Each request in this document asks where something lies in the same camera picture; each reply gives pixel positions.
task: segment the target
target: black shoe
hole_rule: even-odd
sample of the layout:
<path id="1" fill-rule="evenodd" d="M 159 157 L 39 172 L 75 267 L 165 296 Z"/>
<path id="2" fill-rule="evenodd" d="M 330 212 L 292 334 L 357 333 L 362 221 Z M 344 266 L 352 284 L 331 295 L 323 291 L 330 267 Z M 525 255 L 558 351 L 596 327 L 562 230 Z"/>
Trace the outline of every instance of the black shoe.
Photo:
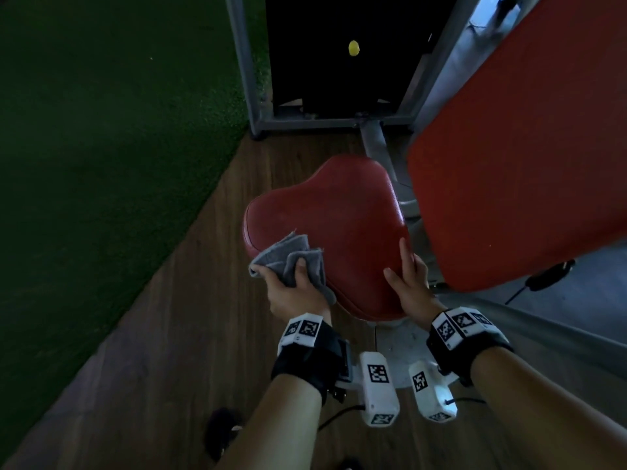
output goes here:
<path id="1" fill-rule="evenodd" d="M 211 414 L 204 432 L 204 449 L 214 462 L 220 460 L 224 451 L 235 440 L 241 430 L 239 412 L 223 407 Z"/>
<path id="2" fill-rule="evenodd" d="M 359 460 L 356 458 L 347 457 L 342 460 L 342 463 L 337 470 L 364 470 L 364 467 L 361 466 L 361 463 L 359 463 Z"/>

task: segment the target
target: wrist strap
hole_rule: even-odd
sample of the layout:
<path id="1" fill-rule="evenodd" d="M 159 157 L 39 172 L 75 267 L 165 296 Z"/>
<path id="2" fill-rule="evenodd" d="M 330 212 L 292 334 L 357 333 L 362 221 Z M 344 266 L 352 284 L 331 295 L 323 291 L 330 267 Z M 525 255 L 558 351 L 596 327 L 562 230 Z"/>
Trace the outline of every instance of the wrist strap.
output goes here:
<path id="1" fill-rule="evenodd" d="M 307 381 L 320 392 L 324 405 L 344 364 L 340 339 L 322 316 L 306 313 L 292 318 L 279 341 L 271 378 L 291 374 Z"/>
<path id="2" fill-rule="evenodd" d="M 431 324 L 427 347 L 442 374 L 455 373 L 472 386 L 470 367 L 483 350 L 493 347 L 513 352 L 506 336 L 479 310 L 459 307 L 440 313 Z"/>

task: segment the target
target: gray cloth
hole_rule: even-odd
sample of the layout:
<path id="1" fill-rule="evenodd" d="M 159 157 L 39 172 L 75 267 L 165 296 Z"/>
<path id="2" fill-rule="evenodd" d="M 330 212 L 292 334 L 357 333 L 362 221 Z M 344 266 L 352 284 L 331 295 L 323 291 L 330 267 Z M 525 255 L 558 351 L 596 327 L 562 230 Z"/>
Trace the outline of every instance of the gray cloth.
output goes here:
<path id="1" fill-rule="evenodd" d="M 296 261 L 300 258 L 307 261 L 307 275 L 310 282 L 324 295 L 329 305 L 333 305 L 337 299 L 333 291 L 327 287 L 322 249 L 310 249 L 306 234 L 297 236 L 295 232 L 289 233 L 276 244 L 272 244 L 268 249 L 260 252 L 250 265 L 266 266 L 274 271 L 287 287 L 295 287 Z M 251 277 L 261 277 L 260 274 L 250 268 L 248 271 Z"/>

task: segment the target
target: red padded cushion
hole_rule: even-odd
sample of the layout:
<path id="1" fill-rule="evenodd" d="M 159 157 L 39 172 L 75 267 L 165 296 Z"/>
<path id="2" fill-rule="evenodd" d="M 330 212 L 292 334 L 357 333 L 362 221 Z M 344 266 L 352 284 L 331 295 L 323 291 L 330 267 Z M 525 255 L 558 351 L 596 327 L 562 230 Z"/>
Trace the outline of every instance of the red padded cushion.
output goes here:
<path id="1" fill-rule="evenodd" d="M 252 258 L 293 230 L 324 250 L 327 284 L 351 315 L 370 321 L 405 316 L 383 269 L 401 272 L 398 241 L 409 234 L 381 165 L 356 155 L 332 157 L 304 183 L 256 198 L 244 214 Z"/>
<path id="2" fill-rule="evenodd" d="M 413 144 L 446 282 L 498 285 L 627 235 L 627 0 L 542 0 Z"/>

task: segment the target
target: yellow circle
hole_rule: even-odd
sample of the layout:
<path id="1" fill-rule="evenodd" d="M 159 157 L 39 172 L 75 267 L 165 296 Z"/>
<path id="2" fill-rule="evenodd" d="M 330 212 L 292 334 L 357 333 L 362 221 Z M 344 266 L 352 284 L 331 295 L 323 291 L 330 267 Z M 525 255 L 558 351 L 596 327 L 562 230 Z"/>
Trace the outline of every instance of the yellow circle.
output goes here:
<path id="1" fill-rule="evenodd" d="M 359 43 L 355 40 L 349 42 L 349 54 L 355 57 L 359 54 Z"/>

